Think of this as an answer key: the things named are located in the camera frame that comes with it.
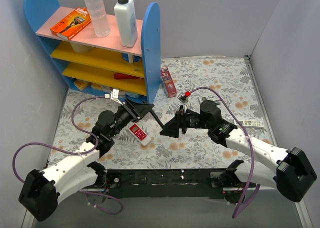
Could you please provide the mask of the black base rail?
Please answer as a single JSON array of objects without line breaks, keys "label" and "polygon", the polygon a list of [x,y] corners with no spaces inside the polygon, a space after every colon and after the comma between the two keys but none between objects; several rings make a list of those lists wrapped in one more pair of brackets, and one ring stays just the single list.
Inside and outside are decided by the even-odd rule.
[{"label": "black base rail", "polygon": [[223,198],[223,188],[241,182],[229,168],[114,169],[103,176],[103,187],[116,198]]}]

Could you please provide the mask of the red toothpaste box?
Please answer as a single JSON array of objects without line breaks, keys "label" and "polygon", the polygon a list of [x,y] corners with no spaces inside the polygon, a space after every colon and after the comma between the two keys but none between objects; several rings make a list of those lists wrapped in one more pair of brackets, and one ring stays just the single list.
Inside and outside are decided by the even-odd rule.
[{"label": "red toothpaste box", "polygon": [[166,93],[166,96],[168,98],[175,97],[177,95],[177,90],[168,68],[166,67],[161,68],[160,74],[161,74],[162,85]]}]

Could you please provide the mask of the white bottle black cap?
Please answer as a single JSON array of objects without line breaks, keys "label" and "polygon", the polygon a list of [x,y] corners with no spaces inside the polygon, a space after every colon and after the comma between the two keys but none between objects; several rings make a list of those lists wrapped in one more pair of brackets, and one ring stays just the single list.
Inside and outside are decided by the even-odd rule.
[{"label": "white bottle black cap", "polygon": [[134,0],[117,0],[114,14],[122,46],[132,48],[138,38]]}]

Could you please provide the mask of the orange razor box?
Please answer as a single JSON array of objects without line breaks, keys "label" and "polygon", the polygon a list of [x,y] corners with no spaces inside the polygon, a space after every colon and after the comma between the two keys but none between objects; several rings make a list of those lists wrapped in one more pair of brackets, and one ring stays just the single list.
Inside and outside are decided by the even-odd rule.
[{"label": "orange razor box", "polygon": [[52,26],[50,31],[53,35],[69,41],[90,23],[91,18],[87,9],[76,8]]}]

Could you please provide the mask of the floral table mat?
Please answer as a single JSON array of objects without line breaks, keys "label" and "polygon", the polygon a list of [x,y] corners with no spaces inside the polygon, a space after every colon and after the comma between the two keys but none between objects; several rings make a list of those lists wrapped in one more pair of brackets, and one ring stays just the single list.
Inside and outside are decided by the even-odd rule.
[{"label": "floral table mat", "polygon": [[[200,96],[221,96],[222,117],[229,121],[264,121],[256,89],[244,58],[183,58],[163,59],[178,93],[192,91],[189,108],[198,112]],[[75,151],[87,138],[98,115],[116,111],[117,103],[94,99],[92,95],[69,90],[54,137],[48,165],[53,165]],[[245,163],[250,158],[241,152],[225,148],[211,141],[205,129],[188,129],[179,138],[160,135],[160,126],[151,115],[145,116],[139,126],[151,142],[142,146],[127,129],[114,138],[114,146],[99,159],[108,169],[171,169],[224,168],[237,159]]]}]

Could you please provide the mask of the white packets bottom shelf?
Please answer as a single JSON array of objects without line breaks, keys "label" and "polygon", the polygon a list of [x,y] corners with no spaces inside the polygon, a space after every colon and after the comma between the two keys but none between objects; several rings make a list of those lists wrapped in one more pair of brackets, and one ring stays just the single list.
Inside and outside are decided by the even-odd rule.
[{"label": "white packets bottom shelf", "polygon": [[[95,89],[95,90],[103,91],[103,92],[106,92],[106,93],[110,93],[113,90],[112,87],[105,86],[105,85],[100,85],[100,84],[97,84],[97,83],[92,83],[91,87],[93,89]],[[124,91],[124,90],[119,90],[118,96],[122,97],[122,98],[139,98],[140,97],[139,94],[128,92],[128,91]]]}]

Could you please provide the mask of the white remote with coloured buttons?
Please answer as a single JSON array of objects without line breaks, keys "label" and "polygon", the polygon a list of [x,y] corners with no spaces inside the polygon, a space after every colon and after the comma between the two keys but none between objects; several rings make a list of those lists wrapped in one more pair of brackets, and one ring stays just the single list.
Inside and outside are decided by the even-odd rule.
[{"label": "white remote with coloured buttons", "polygon": [[234,121],[234,124],[237,126],[240,124],[245,128],[264,128],[264,123],[256,120],[239,120],[238,122]]}]

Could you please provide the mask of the clear plastic water bottle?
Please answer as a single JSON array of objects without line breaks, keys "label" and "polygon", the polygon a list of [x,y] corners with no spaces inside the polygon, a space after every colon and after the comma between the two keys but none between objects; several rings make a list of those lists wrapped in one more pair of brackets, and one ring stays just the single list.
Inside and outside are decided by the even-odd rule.
[{"label": "clear plastic water bottle", "polygon": [[111,29],[103,0],[84,0],[94,32],[98,37],[106,37]]}]

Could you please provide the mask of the black remote control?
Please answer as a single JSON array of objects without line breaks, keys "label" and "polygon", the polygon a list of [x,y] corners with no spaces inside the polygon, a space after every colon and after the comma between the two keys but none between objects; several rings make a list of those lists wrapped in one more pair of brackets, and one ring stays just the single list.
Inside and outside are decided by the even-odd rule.
[{"label": "black remote control", "polygon": [[154,112],[153,109],[150,110],[151,115],[153,116],[153,118],[155,119],[155,121],[159,124],[159,126],[161,127],[161,129],[163,129],[165,126],[164,124],[161,122],[161,120],[159,119],[159,117],[156,115],[156,113]]}]

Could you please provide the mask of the white air conditioner remote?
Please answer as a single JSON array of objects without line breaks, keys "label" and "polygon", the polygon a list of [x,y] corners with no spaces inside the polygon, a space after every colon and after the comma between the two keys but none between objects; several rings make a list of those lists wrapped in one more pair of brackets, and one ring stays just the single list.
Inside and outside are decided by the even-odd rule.
[{"label": "white air conditioner remote", "polygon": [[217,105],[219,105],[221,103],[221,100],[217,97],[217,96],[214,96],[214,95],[210,95],[210,96],[200,96],[198,98],[198,101],[199,103],[203,102],[203,101],[206,101],[206,100],[212,100],[214,101]]}]

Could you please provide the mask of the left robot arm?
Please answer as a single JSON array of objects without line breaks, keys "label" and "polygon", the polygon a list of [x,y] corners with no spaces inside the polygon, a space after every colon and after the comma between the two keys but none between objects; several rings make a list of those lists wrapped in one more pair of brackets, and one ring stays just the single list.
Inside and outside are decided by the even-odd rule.
[{"label": "left robot arm", "polygon": [[105,110],[87,140],[68,156],[42,171],[30,171],[22,186],[18,201],[38,221],[44,221],[56,210],[59,203],[77,191],[106,183],[105,168],[97,160],[114,145],[113,137],[130,122],[136,123],[149,113],[153,104],[136,103],[125,99],[114,113]]}]

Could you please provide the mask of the beige cup under shelf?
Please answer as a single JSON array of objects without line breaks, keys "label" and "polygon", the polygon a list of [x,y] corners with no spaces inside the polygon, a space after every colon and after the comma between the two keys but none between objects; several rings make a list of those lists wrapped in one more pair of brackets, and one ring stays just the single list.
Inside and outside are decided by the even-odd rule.
[{"label": "beige cup under shelf", "polygon": [[76,53],[88,53],[94,49],[91,46],[82,45],[82,44],[78,44],[78,43],[70,43],[70,45]]}]

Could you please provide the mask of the red and white remote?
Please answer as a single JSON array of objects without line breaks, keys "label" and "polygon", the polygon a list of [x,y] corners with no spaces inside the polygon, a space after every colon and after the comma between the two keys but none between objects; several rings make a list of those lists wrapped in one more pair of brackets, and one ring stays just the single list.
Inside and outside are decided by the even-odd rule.
[{"label": "red and white remote", "polygon": [[128,130],[142,146],[149,145],[152,140],[136,123],[130,122]]}]

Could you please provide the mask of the yellow packet bottom shelf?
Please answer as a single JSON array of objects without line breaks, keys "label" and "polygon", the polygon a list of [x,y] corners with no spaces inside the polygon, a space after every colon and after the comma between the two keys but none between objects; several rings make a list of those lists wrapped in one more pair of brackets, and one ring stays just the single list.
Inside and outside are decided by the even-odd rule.
[{"label": "yellow packet bottom shelf", "polygon": [[75,80],[73,82],[74,86],[80,90],[80,91],[83,91],[84,89],[86,89],[87,87],[89,87],[92,83],[91,82],[88,82],[88,81],[84,81],[84,80]]}]

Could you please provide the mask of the blue wooden shelf unit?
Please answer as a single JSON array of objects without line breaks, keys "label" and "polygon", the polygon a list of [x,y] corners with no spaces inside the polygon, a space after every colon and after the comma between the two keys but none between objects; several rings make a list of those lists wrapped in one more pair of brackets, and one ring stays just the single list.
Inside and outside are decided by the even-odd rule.
[{"label": "blue wooden shelf unit", "polygon": [[[139,94],[135,102],[152,103],[161,82],[161,15],[157,3],[149,4],[144,18],[136,19],[137,40],[124,47],[115,15],[107,15],[110,34],[98,37],[92,23],[71,40],[53,35],[50,28],[71,13],[58,0],[23,0],[25,18],[37,35],[46,55],[70,89],[74,81],[84,80]],[[70,43],[93,47],[88,53],[76,53]],[[106,92],[87,87],[82,92],[103,95]]]}]

